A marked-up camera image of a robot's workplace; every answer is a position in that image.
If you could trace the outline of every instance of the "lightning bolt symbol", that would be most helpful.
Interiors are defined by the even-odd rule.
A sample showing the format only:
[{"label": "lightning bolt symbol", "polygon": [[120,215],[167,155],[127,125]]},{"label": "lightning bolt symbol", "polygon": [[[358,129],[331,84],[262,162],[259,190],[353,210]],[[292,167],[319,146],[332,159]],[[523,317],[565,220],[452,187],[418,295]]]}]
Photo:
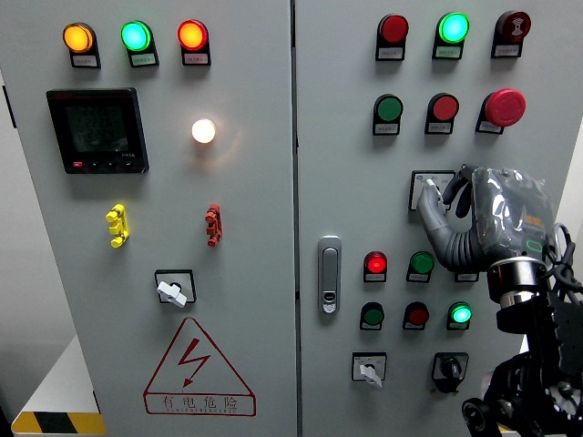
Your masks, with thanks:
[{"label": "lightning bolt symbol", "polygon": [[199,367],[197,367],[197,369],[194,371],[194,373],[192,373],[192,375],[190,375],[190,378],[187,378],[186,380],[184,380],[184,385],[182,386],[183,389],[185,389],[189,385],[191,385],[192,379],[194,378],[194,375],[197,374],[197,372],[200,370],[200,368],[202,366],[204,366],[204,363],[207,362],[207,360],[210,358],[210,355],[205,355],[203,357],[198,357],[198,358],[193,358],[191,360],[187,360],[187,358],[189,357],[190,353],[192,351],[194,351],[194,348],[196,348],[198,344],[199,344],[199,339],[193,339],[190,342],[190,345],[188,346],[188,348],[186,349],[186,352],[184,352],[184,355],[182,355],[182,358],[179,361],[179,366],[181,366],[183,364],[189,364],[191,362],[200,361]]}]

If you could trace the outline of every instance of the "yellow terminal connector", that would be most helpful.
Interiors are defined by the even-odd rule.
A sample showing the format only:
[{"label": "yellow terminal connector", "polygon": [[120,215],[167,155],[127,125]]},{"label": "yellow terminal connector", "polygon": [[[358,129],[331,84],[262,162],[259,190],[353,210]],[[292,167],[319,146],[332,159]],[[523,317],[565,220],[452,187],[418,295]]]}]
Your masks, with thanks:
[{"label": "yellow terminal connector", "polygon": [[115,235],[111,240],[112,248],[121,247],[129,238],[128,218],[126,216],[126,207],[118,203],[106,214],[109,233]]}]

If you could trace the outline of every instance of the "green indicator light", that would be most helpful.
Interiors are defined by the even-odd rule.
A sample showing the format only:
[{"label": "green indicator light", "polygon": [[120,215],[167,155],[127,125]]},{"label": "green indicator light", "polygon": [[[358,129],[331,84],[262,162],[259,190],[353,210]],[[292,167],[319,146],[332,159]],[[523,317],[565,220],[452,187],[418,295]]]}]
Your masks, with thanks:
[{"label": "green indicator light", "polygon": [[364,321],[369,325],[378,325],[384,319],[384,314],[379,310],[369,310],[364,314]]},{"label": "green indicator light", "polygon": [[538,241],[533,241],[532,239],[527,241],[527,248],[538,253],[543,253],[543,246]]},{"label": "green indicator light", "polygon": [[467,303],[454,304],[449,313],[452,319],[457,323],[466,323],[472,318],[472,310]]},{"label": "green indicator light", "polygon": [[396,98],[388,97],[379,104],[376,111],[384,121],[393,121],[401,115],[403,106]]},{"label": "green indicator light", "polygon": [[152,40],[148,27],[139,21],[130,21],[121,28],[121,40],[132,52],[145,50]]},{"label": "green indicator light", "polygon": [[464,41],[469,30],[470,22],[467,16],[459,12],[447,14],[439,22],[439,36],[449,44],[457,44]]},{"label": "green indicator light", "polygon": [[429,273],[435,267],[434,257],[429,252],[417,252],[411,257],[411,267],[422,275]]}]

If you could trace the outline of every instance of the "warning sign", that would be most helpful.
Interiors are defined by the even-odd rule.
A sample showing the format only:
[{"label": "warning sign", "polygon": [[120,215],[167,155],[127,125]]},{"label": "warning sign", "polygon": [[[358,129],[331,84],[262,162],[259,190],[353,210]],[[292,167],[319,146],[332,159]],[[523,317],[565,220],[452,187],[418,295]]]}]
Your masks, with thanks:
[{"label": "warning sign", "polygon": [[148,414],[254,416],[255,395],[199,323],[182,321],[144,391]]}]

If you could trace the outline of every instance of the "illuminated red light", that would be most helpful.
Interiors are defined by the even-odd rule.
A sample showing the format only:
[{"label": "illuminated red light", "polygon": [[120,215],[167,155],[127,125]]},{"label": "illuminated red light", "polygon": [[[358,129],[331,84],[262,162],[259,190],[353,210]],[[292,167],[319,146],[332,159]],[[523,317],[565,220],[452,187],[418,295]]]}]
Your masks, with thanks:
[{"label": "illuminated red light", "polygon": [[386,270],[386,256],[382,252],[371,252],[366,256],[366,268],[371,273],[383,273]]}]

